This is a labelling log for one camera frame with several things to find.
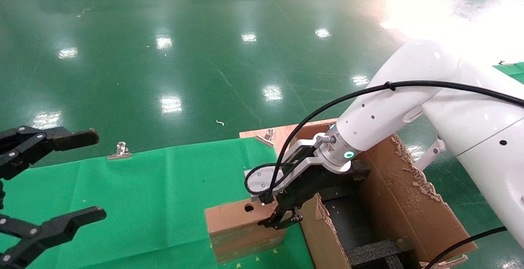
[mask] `green tablecloth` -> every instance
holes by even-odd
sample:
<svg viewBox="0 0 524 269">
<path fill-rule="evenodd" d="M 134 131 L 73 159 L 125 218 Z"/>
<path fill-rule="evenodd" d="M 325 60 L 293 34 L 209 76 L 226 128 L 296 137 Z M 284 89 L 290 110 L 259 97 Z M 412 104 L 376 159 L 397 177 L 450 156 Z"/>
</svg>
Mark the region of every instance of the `green tablecloth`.
<svg viewBox="0 0 524 269">
<path fill-rule="evenodd" d="M 515 80 L 524 83 L 524 62 L 515 63 L 509 66 L 493 66 Z"/>
<path fill-rule="evenodd" d="M 34 224 L 90 206 L 107 219 L 47 250 L 32 269 L 312 268 L 299 226 L 275 251 L 217 265 L 204 209 L 247 198 L 243 170 L 275 161 L 254 138 L 34 168 L 7 181 L 5 213 Z M 0 252 L 15 244 L 0 234 Z"/>
</svg>

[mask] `brown box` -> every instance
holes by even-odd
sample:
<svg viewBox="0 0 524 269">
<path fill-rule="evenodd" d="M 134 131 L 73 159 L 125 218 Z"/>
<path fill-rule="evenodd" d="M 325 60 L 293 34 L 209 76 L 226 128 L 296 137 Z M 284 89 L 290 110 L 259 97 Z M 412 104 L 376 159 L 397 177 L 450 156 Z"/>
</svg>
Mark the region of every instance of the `brown box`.
<svg viewBox="0 0 524 269">
<path fill-rule="evenodd" d="M 304 127 L 297 139 L 325 133 L 331 123 Z M 409 237 L 417 258 L 428 262 L 451 245 L 469 237 L 449 206 L 419 172 L 397 135 L 392 135 L 355 159 L 365 159 L 372 171 L 358 190 L 359 203 L 368 215 L 377 241 Z M 301 213 L 303 233 L 317 269 L 350 268 L 329 211 L 318 194 Z M 444 259 L 476 249 L 469 243 Z"/>
<path fill-rule="evenodd" d="M 253 210 L 246 212 L 250 205 Z M 250 199 L 226 203 L 206 209 L 206 222 L 217 263 L 226 263 L 243 256 L 255 254 L 281 244 L 286 230 L 259 226 L 267 219 L 276 205 L 262 206 Z"/>
</svg>

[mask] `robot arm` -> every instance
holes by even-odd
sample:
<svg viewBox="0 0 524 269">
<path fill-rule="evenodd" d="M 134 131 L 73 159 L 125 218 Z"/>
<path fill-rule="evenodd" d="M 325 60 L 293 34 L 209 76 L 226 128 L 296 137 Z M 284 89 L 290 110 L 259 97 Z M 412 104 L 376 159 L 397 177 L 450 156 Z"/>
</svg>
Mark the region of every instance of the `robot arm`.
<svg viewBox="0 0 524 269">
<path fill-rule="evenodd" d="M 408 80 L 450 81 L 524 99 L 524 86 L 519 82 L 490 66 L 476 66 L 461 59 L 431 40 L 406 43 L 380 68 L 368 86 Z M 300 207 L 309 199 L 304 200 L 305 197 L 336 180 L 318 180 L 326 177 L 325 174 L 331 177 L 355 174 L 358 168 L 351 166 L 352 157 L 422 114 L 434 125 L 500 220 L 524 246 L 524 109 L 460 90 L 397 88 L 395 92 L 382 90 L 358 97 L 327 133 L 319 133 L 313 140 L 299 140 L 287 151 L 283 162 L 295 163 L 295 166 L 284 167 L 277 176 L 275 192 L 288 191 L 277 193 L 279 206 L 281 201 L 286 204 L 282 209 L 293 205 L 287 203 L 289 190 L 292 194 L 307 190 L 307 194 L 291 200 Z M 263 187 L 269 185 L 273 167 L 257 172 L 260 175 L 249 177 L 247 185 L 251 191 L 262 192 Z M 316 177 L 310 179 L 316 184 L 310 186 L 304 177 L 315 172 Z M 262 224 L 274 227 L 275 220 L 270 218 Z"/>
</svg>

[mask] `open cardboard box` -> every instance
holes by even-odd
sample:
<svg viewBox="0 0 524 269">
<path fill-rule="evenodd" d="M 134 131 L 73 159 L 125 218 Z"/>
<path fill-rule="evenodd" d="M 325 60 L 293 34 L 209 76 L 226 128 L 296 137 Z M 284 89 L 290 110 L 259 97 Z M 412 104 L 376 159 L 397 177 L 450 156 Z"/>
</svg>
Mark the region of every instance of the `open cardboard box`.
<svg viewBox="0 0 524 269">
<path fill-rule="evenodd" d="M 309 123 L 296 135 L 312 139 L 325 133 L 335 120 Z M 273 142 L 277 153 L 295 125 L 277 127 Z M 267 129 L 248 131 L 240 137 L 264 136 Z M 436 193 L 433 185 L 418 171 L 397 135 L 386 138 L 355 159 L 371 166 L 356 194 L 331 198 L 333 190 L 324 190 L 303 204 L 300 223 L 313 263 L 317 269 L 348 269 L 346 252 L 361 244 L 409 237 L 421 263 L 429 262 L 449 246 L 469 237 L 453 211 Z M 348 225 L 365 222 L 368 228 Z M 444 260 L 462 256 L 454 262 L 443 262 L 441 268 L 467 260 L 466 252 L 476 249 L 469 243 L 448 254 Z"/>
</svg>

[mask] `green floor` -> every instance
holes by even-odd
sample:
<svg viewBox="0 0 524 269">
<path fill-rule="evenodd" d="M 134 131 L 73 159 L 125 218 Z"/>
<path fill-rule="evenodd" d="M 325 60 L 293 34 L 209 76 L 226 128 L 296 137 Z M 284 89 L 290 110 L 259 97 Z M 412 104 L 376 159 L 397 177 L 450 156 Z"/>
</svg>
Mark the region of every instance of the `green floor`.
<svg viewBox="0 0 524 269">
<path fill-rule="evenodd" d="M 486 65 L 522 61 L 522 14 L 524 0 L 0 0 L 0 129 L 99 132 L 40 166 L 122 140 L 139 152 L 231 139 L 362 88 L 414 36 L 466 39 Z M 425 118 L 400 134 L 415 157 L 435 135 Z M 426 174 L 468 232 L 500 224 L 450 154 Z M 477 244 L 461 268 L 524 267 L 507 233 Z"/>
</svg>

